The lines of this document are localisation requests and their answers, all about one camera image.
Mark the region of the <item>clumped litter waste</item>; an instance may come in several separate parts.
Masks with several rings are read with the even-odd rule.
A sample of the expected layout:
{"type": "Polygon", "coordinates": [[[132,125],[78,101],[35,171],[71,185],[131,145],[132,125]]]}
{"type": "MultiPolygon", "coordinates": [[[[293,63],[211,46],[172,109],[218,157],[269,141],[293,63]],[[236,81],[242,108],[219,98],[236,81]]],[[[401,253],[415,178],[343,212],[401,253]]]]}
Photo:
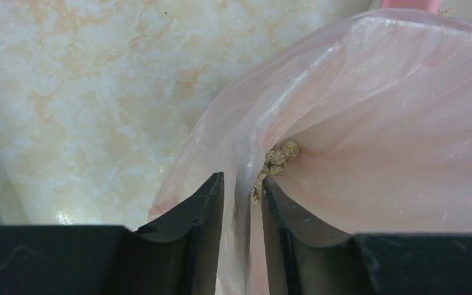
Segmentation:
{"type": "Polygon", "coordinates": [[[262,200],[262,181],[270,176],[282,176],[287,164],[300,155],[300,145],[294,139],[284,140],[265,154],[262,170],[259,172],[250,194],[251,206],[258,206],[262,200]]]}

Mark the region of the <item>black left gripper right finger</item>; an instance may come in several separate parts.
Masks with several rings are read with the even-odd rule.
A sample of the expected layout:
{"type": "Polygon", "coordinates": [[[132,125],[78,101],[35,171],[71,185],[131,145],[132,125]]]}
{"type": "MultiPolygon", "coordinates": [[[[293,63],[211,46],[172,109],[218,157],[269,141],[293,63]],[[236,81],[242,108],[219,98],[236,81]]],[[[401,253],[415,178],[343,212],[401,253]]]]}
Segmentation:
{"type": "Polygon", "coordinates": [[[472,233],[348,234],[262,182],[271,294],[472,294],[472,233]]]}

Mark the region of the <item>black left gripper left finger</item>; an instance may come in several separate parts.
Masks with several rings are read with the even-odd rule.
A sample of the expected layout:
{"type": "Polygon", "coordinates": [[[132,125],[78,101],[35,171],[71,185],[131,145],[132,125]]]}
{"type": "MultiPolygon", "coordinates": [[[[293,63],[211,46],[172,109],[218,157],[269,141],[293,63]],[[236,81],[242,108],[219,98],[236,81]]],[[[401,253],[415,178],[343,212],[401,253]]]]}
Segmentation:
{"type": "Polygon", "coordinates": [[[224,175],[136,231],[0,226],[0,294],[214,294],[224,175]]]}

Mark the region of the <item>pink plastic bin liner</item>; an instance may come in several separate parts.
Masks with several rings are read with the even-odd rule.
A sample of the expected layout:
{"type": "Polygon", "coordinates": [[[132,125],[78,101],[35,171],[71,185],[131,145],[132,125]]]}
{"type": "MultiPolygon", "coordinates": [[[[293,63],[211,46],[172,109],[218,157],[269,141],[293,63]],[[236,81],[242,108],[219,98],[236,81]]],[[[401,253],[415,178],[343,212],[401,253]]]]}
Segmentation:
{"type": "Polygon", "coordinates": [[[149,219],[223,172],[216,291],[265,294],[261,214],[249,196],[265,154],[296,140],[278,182],[346,232],[472,231],[472,25],[421,10],[329,23],[231,82],[209,105],[149,219]]]}

